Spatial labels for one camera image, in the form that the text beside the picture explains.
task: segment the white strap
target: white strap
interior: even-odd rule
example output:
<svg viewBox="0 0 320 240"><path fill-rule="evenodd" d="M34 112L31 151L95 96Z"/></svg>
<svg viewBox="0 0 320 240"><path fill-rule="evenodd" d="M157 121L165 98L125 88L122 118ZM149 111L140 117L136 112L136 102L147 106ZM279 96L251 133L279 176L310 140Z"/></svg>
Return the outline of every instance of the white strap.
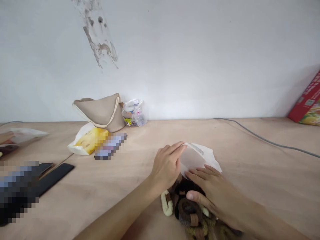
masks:
<svg viewBox="0 0 320 240"><path fill-rule="evenodd" d="M93 125L94 125L95 127L106 128L106 127L112 122L112 120L113 120L113 118L114 118L114 114L116 113L118 104L119 104L119 97L116 98L116 104L114 105L113 114L112 114L112 116L111 116L111 118L110 118L110 121L109 121L108 124L106 124L106 125L97 124L97 123L95 123L94 121L92 121L90 118L87 117L87 115L85 115L85 114L78 108L77 105L74 104L74 102L72 103L72 106L73 106L75 109L78 110L79 114L81 115L81 117L82 117L83 119L85 119L85 120L88 121L88 122L93 123Z"/></svg>

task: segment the wooden table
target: wooden table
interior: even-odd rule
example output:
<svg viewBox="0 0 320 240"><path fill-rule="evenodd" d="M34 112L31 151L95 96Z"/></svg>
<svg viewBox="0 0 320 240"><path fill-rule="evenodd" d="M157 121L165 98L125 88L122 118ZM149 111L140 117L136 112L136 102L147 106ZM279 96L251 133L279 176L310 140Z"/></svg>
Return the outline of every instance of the wooden table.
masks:
<svg viewBox="0 0 320 240"><path fill-rule="evenodd" d="M320 154L320 127L296 124L287 118L238 121L271 141ZM32 128L52 132L53 142L68 141L59 151L38 143L6 161L22 158L22 153L32 154L30 151L42 161L67 158L67 144L84 124L30 123ZM158 148L180 140L212 148L223 174L244 194L310 238L320 239L320 159L270 145L224 120L149 121L141 128L125 127L120 132L127 133L127 140L110 160L94 160L93 154L69 157L65 162L75 169L23 218L1 227L1 239L72 239L148 176ZM187 238L179 221L163 214L158 198L124 239Z"/></svg>

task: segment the gray cable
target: gray cable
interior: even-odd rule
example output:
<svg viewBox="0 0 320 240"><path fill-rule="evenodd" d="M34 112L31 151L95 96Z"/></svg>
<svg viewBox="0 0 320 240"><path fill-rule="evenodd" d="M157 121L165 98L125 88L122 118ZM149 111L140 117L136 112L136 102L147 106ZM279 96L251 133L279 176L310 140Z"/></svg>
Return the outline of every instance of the gray cable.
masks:
<svg viewBox="0 0 320 240"><path fill-rule="evenodd" d="M297 151L300 151L300 152L309 154L309 155L311 155L311 156L320 158L320 155L314 154L314 153L311 153L311 152L308 152L308 151L305 151L305 150L302 150L302 149L300 149L300 148L288 147L288 146L284 146L284 145L281 145L281 144L277 144L277 143L271 142L271 141L269 141L268 139L265 139L265 138L259 136L258 134L255 134L254 132L250 131L248 128L246 128L245 126L241 125L240 123L238 123L238 122L235 121L235 120L226 119L226 118L214 118L214 119L222 119L222 120L227 120L227 121L235 122L235 123L237 123L240 127L243 127L245 130L247 130L249 133L255 135L256 137L258 137L258 138L260 138L260 139L262 139L263 141L266 141L266 142L268 142L268 143L271 143L272 145L275 145L275 146L278 146L278 147L283 147L283 148L289 148L289 149L297 150Z"/></svg>
<svg viewBox="0 0 320 240"><path fill-rule="evenodd" d="M3 125L6 125L8 123L12 123L12 122L21 122L21 121L11 121L11 122L7 122L7 123L3 123L3 124L0 125L0 127L2 127Z"/></svg>

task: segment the red box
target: red box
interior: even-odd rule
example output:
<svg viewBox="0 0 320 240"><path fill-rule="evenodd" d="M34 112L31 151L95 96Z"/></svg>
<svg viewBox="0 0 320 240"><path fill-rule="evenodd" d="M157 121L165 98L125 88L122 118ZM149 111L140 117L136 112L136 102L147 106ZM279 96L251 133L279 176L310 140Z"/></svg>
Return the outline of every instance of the red box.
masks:
<svg viewBox="0 0 320 240"><path fill-rule="evenodd" d="M320 126L320 71L288 115L291 120Z"/></svg>

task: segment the wall stain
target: wall stain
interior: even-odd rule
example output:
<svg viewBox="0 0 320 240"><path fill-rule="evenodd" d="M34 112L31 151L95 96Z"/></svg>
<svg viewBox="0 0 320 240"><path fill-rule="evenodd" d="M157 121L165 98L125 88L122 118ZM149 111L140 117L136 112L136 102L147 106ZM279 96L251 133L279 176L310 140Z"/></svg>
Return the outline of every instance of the wall stain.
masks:
<svg viewBox="0 0 320 240"><path fill-rule="evenodd" d="M104 17L103 10L99 0L71 0L75 8L79 11L83 20L83 30L88 38L90 47L98 66L102 68L101 63L107 63L108 58L115 64L117 53L111 41L110 32Z"/></svg>
<svg viewBox="0 0 320 240"><path fill-rule="evenodd" d="M93 41L92 41L92 39L91 39L91 36L90 36L90 34L89 34L89 31L88 31L88 28L87 28L87 27L83 27L83 30L84 30L84 32L85 32L86 35L87 35L87 38L88 38L88 40L89 40L89 44L90 44L91 49L92 49L92 51L93 51L93 55L94 55L94 57L96 58L96 61L97 61L98 65L99 65L99 67L102 68L102 66L101 66L100 63L99 63L99 58L98 58L98 56L97 56L97 54L96 54L95 44L93 43Z"/></svg>
<svg viewBox="0 0 320 240"><path fill-rule="evenodd" d="M91 19L91 17L88 17L88 19L89 19L90 25L93 26L94 21Z"/></svg>

